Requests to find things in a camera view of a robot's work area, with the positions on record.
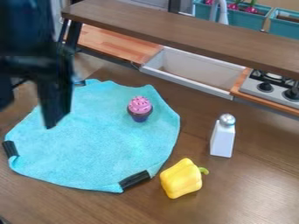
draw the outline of teal towel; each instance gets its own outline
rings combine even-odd
[[[129,101],[147,97],[153,112],[135,122]],[[120,181],[147,171],[154,177],[177,141],[179,116],[151,86],[124,87],[112,81],[87,80],[73,93],[72,113],[57,127],[45,129],[36,107],[12,129],[19,156],[10,168],[25,176],[60,186],[122,193]]]

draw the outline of wooden shelf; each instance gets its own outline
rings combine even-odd
[[[69,18],[133,38],[299,79],[299,41],[115,0],[85,0]]]
[[[113,31],[91,25],[83,25],[79,46],[104,53],[121,60],[128,60],[140,66],[162,50],[162,46],[148,41],[131,38]]]

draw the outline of salt shaker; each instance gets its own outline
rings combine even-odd
[[[213,156],[230,158],[233,154],[235,136],[233,115],[224,114],[216,122],[210,141],[210,153]]]

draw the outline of cupcake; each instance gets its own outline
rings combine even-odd
[[[152,111],[150,101],[143,96],[135,97],[128,105],[128,112],[137,123],[145,122]]]

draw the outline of stove knob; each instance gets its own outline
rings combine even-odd
[[[270,93],[273,91],[273,87],[270,82],[265,81],[258,85],[258,89],[262,92]]]
[[[284,96],[291,101],[299,101],[299,89],[293,87],[283,92]]]

